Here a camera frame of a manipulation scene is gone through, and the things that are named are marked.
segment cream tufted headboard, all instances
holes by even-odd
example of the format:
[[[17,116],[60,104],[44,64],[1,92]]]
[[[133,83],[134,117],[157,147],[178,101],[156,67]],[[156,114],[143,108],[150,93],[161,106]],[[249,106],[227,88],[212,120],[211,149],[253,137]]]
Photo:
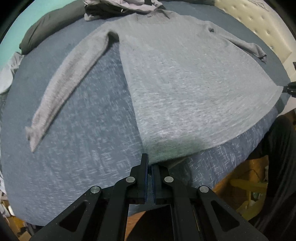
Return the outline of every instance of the cream tufted headboard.
[[[296,81],[296,40],[281,17],[263,0],[215,0],[215,6],[257,34],[278,56]]]

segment silver bolt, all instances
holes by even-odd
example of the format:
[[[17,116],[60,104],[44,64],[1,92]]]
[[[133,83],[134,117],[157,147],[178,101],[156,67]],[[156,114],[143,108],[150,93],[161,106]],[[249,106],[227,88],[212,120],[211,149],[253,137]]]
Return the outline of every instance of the silver bolt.
[[[98,186],[91,187],[91,192],[92,193],[98,193],[99,191],[100,191],[100,187],[98,187]]]
[[[200,191],[203,193],[207,193],[209,191],[209,188],[207,186],[201,186]]]
[[[174,180],[174,179],[173,179],[172,177],[170,177],[170,176],[165,177],[165,181],[166,181],[167,183],[172,183],[173,180]]]
[[[135,181],[135,178],[134,177],[127,177],[126,178],[126,182],[127,183],[133,183]]]

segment gray sweater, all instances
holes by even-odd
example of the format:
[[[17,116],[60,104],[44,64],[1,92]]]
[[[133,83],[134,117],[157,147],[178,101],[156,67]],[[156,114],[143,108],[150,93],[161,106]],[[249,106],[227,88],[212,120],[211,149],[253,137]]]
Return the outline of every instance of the gray sweater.
[[[245,132],[277,102],[276,86],[246,50],[266,54],[209,21],[156,10],[98,27],[66,57],[47,86],[32,126],[34,151],[46,130],[108,45],[120,57],[149,162],[188,156]]]

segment yellow stool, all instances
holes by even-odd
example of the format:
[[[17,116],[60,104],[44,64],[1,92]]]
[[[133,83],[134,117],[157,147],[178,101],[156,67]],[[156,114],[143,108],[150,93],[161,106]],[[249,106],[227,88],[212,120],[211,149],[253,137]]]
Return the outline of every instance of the yellow stool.
[[[233,187],[247,191],[247,200],[237,209],[237,212],[247,221],[258,215],[264,204],[268,183],[254,183],[242,179],[231,179],[230,184]],[[261,194],[258,201],[251,200],[251,192]]]

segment dark trousers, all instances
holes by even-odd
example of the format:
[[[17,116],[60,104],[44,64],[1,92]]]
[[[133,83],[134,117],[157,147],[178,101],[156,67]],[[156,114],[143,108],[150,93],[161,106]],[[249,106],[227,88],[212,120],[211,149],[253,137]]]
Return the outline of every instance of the dark trousers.
[[[250,220],[269,241],[296,240],[296,132],[278,117],[248,159],[268,155],[268,187],[262,211]]]

